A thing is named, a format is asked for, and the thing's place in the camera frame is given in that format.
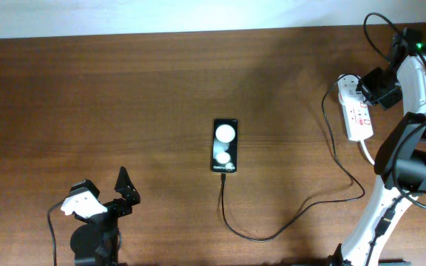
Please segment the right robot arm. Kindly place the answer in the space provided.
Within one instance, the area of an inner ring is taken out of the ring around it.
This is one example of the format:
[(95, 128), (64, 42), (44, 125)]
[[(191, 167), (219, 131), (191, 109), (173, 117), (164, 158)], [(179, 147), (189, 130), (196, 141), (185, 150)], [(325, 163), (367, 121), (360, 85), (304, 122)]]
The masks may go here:
[(351, 235), (328, 257), (328, 265), (377, 265), (406, 210), (426, 194), (426, 46), (422, 33), (405, 28), (393, 37), (385, 69), (364, 77), (341, 75), (339, 102), (350, 140), (373, 132), (368, 107), (403, 102), (404, 116), (373, 159), (376, 182)]

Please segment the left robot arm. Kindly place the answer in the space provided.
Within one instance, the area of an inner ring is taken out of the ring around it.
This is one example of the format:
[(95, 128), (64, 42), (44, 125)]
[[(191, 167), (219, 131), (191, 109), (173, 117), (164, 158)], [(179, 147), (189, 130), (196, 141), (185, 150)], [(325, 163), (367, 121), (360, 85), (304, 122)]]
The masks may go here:
[(84, 224), (71, 236), (76, 265), (118, 265), (121, 247), (121, 231), (118, 220), (132, 214), (132, 207), (141, 202), (141, 197), (125, 167), (120, 167), (114, 187), (121, 196), (110, 202), (98, 200), (100, 191), (91, 180), (83, 180), (72, 186), (61, 210), (65, 215), (74, 215)]

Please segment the black smartphone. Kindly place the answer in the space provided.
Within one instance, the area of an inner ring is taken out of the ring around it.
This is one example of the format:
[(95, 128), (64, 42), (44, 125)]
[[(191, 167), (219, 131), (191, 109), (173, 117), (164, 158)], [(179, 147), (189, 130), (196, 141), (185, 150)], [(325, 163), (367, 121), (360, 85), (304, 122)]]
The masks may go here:
[(237, 172), (238, 120), (218, 118), (213, 122), (211, 171)]

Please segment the white power strip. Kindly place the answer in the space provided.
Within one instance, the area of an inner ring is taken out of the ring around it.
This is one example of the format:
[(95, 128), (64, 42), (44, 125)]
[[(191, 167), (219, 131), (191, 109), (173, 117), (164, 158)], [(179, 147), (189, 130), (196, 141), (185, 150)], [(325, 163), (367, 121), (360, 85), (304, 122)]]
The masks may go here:
[(361, 100), (343, 100), (338, 93), (342, 106), (345, 128), (350, 141), (360, 142), (373, 136), (373, 128), (368, 105)]

